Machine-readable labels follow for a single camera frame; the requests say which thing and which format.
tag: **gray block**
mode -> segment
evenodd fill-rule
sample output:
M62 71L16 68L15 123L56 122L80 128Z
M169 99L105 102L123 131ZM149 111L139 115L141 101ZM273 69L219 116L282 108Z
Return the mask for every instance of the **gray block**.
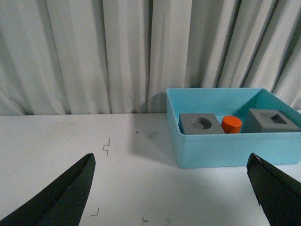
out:
M179 128L185 135L225 133L213 113L182 113Z
M299 132L300 128L277 110L250 108L242 133Z

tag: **curtain fold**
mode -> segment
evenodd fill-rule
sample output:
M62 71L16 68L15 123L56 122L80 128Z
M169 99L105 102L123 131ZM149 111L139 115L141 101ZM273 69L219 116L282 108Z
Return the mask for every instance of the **curtain fold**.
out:
M166 89L185 84L191 3L191 0L154 1L149 112L164 112Z
M0 0L0 115L154 113L167 88L301 109L299 0Z
M147 112L150 7L149 1L103 1L113 113Z

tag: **orange peg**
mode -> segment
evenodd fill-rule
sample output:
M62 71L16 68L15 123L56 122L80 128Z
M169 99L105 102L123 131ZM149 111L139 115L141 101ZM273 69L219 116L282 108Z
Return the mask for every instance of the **orange peg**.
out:
M222 119L222 129L225 133L239 133L242 121L235 116L227 115Z

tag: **table surface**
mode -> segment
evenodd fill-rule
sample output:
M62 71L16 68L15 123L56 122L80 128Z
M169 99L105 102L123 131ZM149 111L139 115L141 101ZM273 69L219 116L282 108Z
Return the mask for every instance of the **table surface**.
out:
M0 219L94 153L81 226L269 226L246 167L177 167L164 113L0 116L0 126ZM301 163L277 167L301 181Z

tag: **light blue plastic box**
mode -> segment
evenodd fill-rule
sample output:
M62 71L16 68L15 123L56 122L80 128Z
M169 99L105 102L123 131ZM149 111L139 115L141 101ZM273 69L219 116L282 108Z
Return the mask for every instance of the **light blue plastic box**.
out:
M301 160L301 132L184 135L180 113L234 115L245 121L249 108L284 112L301 127L301 114L265 89L167 89L167 120L180 168L245 166L252 152L271 164Z

